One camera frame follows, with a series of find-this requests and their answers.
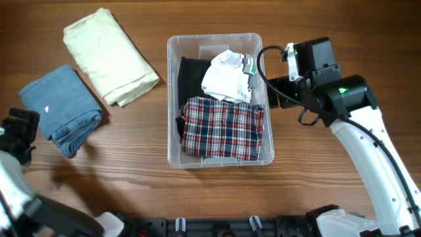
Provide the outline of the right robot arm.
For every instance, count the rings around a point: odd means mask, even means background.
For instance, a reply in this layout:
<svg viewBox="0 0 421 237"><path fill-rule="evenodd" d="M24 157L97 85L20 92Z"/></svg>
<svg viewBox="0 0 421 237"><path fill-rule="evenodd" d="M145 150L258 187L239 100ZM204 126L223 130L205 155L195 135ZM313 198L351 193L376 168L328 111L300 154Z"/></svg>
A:
<svg viewBox="0 0 421 237"><path fill-rule="evenodd" d="M378 101L366 80L344 77L332 43L323 37L279 47L287 76L267 80L282 108L312 112L341 142L370 196L376 219L327 205L307 213L311 236L419 236L420 190L385 128Z"/></svg>

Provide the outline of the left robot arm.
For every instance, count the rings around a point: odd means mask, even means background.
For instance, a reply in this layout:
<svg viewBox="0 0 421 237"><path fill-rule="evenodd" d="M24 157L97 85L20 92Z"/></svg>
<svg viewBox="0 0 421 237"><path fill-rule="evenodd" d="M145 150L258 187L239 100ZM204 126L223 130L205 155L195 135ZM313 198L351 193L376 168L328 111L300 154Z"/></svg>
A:
<svg viewBox="0 0 421 237"><path fill-rule="evenodd" d="M98 217L37 194L22 174L32 161L39 113L11 108L1 123L1 235L36 236L47 227L56 236L120 236L124 222Z"/></svg>

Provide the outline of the blue jeans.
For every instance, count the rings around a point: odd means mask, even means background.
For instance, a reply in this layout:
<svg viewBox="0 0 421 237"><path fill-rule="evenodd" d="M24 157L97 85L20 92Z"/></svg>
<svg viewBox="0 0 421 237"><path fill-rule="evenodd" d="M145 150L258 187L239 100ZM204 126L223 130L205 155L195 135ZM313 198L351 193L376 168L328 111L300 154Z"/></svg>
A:
<svg viewBox="0 0 421 237"><path fill-rule="evenodd" d="M38 127L69 158L101 122L103 111L76 71L63 65L19 91L27 110L39 113Z"/></svg>

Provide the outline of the black garment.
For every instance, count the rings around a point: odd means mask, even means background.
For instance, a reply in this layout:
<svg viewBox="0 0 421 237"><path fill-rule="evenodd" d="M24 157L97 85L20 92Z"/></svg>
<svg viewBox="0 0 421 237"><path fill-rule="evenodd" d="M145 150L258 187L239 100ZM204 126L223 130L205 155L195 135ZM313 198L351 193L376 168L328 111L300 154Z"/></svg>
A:
<svg viewBox="0 0 421 237"><path fill-rule="evenodd" d="M181 58L180 69L178 72L178 105L179 108L187 103L190 97L211 96L204 93L201 89L203 78L210 67L211 62L204 59Z"/></svg>

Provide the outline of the white printed t-shirt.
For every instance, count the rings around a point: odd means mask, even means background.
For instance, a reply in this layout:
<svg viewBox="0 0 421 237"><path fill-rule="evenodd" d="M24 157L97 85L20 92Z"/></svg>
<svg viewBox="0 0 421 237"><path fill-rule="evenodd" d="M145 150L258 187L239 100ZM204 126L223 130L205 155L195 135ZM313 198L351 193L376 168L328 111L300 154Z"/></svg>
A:
<svg viewBox="0 0 421 237"><path fill-rule="evenodd" d="M219 101L250 103L251 91L258 87L253 79L256 73L257 66L252 55L227 49L211 61L201 89Z"/></svg>

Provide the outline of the red blue plaid shirt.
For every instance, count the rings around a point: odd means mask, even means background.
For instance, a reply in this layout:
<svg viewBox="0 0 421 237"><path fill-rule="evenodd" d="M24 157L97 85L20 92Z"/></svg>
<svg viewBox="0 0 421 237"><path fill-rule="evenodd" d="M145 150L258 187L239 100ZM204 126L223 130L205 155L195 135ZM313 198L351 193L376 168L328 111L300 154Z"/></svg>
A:
<svg viewBox="0 0 421 237"><path fill-rule="evenodd" d="M176 117L183 153L237 161L259 159L263 122L260 105L205 97L190 97Z"/></svg>

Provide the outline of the cream cloth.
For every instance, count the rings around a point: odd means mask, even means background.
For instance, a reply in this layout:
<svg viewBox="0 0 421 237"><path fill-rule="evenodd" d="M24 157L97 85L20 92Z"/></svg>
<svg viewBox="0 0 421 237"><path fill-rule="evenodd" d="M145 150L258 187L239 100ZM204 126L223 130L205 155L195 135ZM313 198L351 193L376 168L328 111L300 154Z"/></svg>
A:
<svg viewBox="0 0 421 237"><path fill-rule="evenodd" d="M63 33L64 44L106 104L123 107L159 82L110 10L100 8Z"/></svg>

